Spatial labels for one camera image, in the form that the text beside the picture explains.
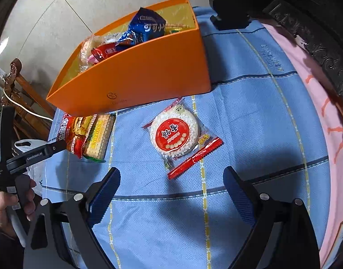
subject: round rice cracker in plastic wrapper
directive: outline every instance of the round rice cracker in plastic wrapper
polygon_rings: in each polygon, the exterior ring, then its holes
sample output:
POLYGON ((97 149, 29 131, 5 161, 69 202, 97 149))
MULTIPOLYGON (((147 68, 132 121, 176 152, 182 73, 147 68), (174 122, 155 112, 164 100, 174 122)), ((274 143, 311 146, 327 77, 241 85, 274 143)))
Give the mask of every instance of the round rice cracker in plastic wrapper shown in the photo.
POLYGON ((149 131, 152 145, 163 158, 169 179, 176 178, 223 144, 185 107, 182 98, 143 128, 149 131))

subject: human hand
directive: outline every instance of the human hand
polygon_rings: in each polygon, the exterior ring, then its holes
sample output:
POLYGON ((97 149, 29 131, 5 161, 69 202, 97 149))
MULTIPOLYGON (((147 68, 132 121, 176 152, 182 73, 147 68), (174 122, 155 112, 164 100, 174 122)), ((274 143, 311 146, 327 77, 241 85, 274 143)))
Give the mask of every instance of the human hand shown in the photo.
MULTIPOLYGON (((33 202, 35 197, 35 192, 32 190, 36 186, 36 182, 32 179, 29 182, 30 189, 26 193, 26 198, 28 202, 23 207, 27 219, 31 221, 35 216, 36 206, 33 202)), ((0 230, 6 233, 10 237, 16 237, 16 233, 9 221, 6 213, 6 207, 16 205, 18 203, 17 197, 15 195, 9 194, 7 192, 0 191, 0 230)))

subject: person's sleeve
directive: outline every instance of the person's sleeve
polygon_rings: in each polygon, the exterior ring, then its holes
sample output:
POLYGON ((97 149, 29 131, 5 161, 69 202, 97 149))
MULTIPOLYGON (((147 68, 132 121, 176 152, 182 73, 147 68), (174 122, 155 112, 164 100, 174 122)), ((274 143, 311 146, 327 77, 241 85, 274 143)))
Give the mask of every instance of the person's sleeve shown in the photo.
POLYGON ((23 254, 20 241, 0 231, 0 269, 22 269, 23 254))

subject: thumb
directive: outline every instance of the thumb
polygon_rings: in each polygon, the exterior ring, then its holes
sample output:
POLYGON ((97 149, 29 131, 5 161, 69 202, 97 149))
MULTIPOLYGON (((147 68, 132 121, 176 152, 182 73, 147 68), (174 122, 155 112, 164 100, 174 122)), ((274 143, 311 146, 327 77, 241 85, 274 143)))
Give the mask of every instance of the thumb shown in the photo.
POLYGON ((18 198, 16 195, 0 191, 0 211, 5 210, 7 206, 16 205, 17 203, 18 198))

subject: box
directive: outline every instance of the box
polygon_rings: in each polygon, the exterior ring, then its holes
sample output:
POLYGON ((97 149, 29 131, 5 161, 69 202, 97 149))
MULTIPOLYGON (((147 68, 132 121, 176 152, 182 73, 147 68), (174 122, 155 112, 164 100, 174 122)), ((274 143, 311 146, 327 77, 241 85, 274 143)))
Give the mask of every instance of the box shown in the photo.
MULTIPOLYGON (((47 101, 73 116, 87 116, 211 89, 199 25, 188 0, 147 7, 168 24, 190 29, 126 49, 79 73, 80 44, 52 85, 47 101)), ((127 30, 136 12, 95 33, 127 30)))

